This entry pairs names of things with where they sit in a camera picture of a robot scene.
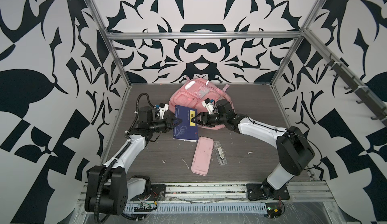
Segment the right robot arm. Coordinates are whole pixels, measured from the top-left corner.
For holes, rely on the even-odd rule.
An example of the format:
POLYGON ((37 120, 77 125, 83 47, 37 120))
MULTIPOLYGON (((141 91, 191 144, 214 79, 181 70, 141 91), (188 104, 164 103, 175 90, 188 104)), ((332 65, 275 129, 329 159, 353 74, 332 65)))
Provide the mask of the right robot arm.
POLYGON ((250 196, 250 200, 274 199, 293 177, 307 169, 315 157, 312 149, 314 143, 307 140, 299 128, 281 128, 258 122, 247 115, 236 113, 226 99, 217 101, 214 111, 198 113, 191 122, 208 128, 224 125, 230 131, 254 137, 277 149, 278 165, 259 189, 248 190, 248 193, 255 195, 250 196))

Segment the blue book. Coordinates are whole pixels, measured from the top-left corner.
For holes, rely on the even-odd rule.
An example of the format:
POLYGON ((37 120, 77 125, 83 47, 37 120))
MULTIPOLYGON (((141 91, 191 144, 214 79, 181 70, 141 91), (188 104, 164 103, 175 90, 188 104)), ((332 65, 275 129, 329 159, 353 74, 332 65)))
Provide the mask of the blue book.
POLYGON ((191 122, 191 119, 197 116, 197 109, 175 106, 174 116, 180 119, 181 123, 173 129, 173 139, 196 142, 199 138, 198 126, 191 122))

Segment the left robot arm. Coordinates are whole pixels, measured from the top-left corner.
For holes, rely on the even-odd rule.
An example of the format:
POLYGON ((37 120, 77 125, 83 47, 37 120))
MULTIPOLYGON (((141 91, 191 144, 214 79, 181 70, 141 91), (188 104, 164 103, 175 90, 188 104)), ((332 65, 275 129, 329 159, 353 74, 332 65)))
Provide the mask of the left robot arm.
POLYGON ((160 103, 140 107, 141 93, 136 100, 135 118, 125 132, 126 141, 119 151, 103 165, 88 171, 85 211, 93 213, 94 223, 103 224, 111 215, 121 215, 129 200, 151 196, 151 182, 147 176, 134 176, 127 180, 127 173, 136 157, 148 143, 155 142, 154 134, 168 133, 182 120, 168 113, 169 105, 160 103))

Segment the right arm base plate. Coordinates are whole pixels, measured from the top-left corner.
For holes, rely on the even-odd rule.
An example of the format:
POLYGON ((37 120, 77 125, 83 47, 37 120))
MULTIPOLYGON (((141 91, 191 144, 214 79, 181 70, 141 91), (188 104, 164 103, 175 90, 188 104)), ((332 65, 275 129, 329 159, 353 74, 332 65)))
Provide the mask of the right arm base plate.
POLYGON ((275 190, 267 183, 259 184, 246 184, 247 187, 247 198, 250 201, 260 200, 289 200, 290 194, 287 186, 284 185, 279 190, 275 190))

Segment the pink pencil case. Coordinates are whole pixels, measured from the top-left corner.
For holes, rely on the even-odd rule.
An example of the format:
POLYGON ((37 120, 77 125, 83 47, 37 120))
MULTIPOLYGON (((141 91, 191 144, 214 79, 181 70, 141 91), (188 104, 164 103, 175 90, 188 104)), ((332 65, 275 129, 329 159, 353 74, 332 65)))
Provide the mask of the pink pencil case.
POLYGON ((206 176, 209 171, 214 140, 207 137, 200 137, 197 142, 191 171, 194 174, 206 176))

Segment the pink student backpack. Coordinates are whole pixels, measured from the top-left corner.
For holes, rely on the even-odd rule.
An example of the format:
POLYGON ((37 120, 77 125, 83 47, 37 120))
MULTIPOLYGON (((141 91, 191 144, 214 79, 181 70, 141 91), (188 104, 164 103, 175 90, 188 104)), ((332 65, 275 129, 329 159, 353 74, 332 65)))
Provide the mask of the pink student backpack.
POLYGON ((174 113, 177 106, 196 109, 197 113, 208 112, 208 109, 202 104, 206 99, 213 100, 215 110, 216 102, 226 99, 234 109, 231 97, 226 93, 229 85, 223 89, 218 88, 214 83, 203 78, 189 80, 184 84, 169 100, 169 110, 174 113))

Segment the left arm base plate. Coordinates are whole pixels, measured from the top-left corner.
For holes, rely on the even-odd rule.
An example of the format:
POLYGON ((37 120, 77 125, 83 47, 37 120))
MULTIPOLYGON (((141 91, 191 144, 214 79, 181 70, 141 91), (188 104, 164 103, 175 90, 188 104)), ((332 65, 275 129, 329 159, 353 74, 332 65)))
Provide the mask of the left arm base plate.
POLYGON ((164 200, 166 196, 166 185, 165 184, 152 184, 150 192, 145 196, 141 197, 141 201, 159 201, 164 200))

